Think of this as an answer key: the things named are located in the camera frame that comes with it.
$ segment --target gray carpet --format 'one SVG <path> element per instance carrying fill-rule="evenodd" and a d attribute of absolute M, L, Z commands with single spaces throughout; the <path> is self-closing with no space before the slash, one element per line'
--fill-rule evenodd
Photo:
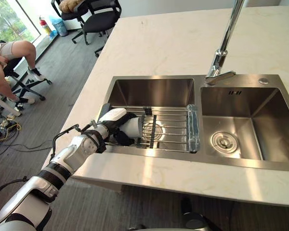
<path fill-rule="evenodd" d="M 25 106 L 17 121 L 23 129 L 14 143 L 36 146 L 52 139 L 63 126 L 73 104 L 90 74 L 103 38 L 88 35 L 78 44 L 70 40 L 75 33 L 58 38 L 38 62 L 40 71 L 52 82 L 35 90 L 46 97 Z M 33 176 L 44 162 L 48 150 L 22 153 L 8 149 L 0 155 L 0 185 L 24 175 Z M 0 208 L 17 191 L 21 183 L 10 185 L 0 193 Z M 124 231 L 142 223 L 150 228 L 181 227 L 180 200 L 186 195 L 153 189 L 124 186 L 116 193 L 84 183 L 68 181 L 52 204 L 53 215 L 45 231 Z M 228 231 L 232 201 L 188 195 L 195 211 L 202 213 Z M 289 207 L 235 202 L 232 231 L 289 231 Z"/>

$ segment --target window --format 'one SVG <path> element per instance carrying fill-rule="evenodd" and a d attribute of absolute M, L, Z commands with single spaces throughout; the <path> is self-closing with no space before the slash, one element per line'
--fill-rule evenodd
<path fill-rule="evenodd" d="M 0 0 L 0 40 L 33 42 L 39 36 L 17 0 Z"/>

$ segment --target sneaker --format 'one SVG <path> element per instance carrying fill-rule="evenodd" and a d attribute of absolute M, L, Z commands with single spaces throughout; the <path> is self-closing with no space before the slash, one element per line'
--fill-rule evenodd
<path fill-rule="evenodd" d="M 8 98 L 8 100 L 13 103 L 33 104 L 35 102 L 35 100 L 31 97 L 18 97 L 18 99 L 18 101 L 14 101 Z"/>
<path fill-rule="evenodd" d="M 45 79 L 45 76 L 44 75 L 42 75 L 39 71 L 38 71 L 38 69 L 37 68 L 34 68 L 34 69 L 32 69 L 32 70 L 30 70 L 29 68 L 28 68 L 28 74 L 30 74 L 30 75 L 32 75 L 34 78 L 36 78 L 37 79 L 37 81 L 43 81 L 44 79 Z"/>

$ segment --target double sink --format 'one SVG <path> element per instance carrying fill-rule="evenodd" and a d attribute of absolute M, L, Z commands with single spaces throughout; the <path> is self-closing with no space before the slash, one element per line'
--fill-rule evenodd
<path fill-rule="evenodd" d="M 278 75 L 113 77 L 105 103 L 143 121 L 107 152 L 289 171 L 289 95 Z"/>

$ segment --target sink overflow slot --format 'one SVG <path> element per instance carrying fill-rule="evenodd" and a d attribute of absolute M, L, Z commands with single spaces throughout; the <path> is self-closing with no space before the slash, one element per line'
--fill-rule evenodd
<path fill-rule="evenodd" d="M 229 91 L 228 95 L 240 95 L 242 93 L 242 91 L 238 90 L 238 91 Z"/>

